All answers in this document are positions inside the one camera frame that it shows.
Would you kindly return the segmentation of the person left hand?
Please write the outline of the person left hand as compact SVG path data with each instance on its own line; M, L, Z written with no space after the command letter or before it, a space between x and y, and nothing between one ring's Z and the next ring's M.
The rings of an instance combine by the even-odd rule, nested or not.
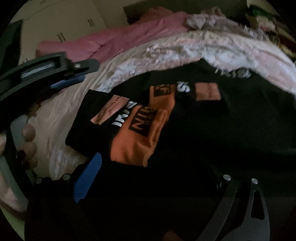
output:
M25 212L32 196L36 175L29 169L23 150L23 129L28 117L22 115L6 128L6 147L1 156L1 202L16 212Z

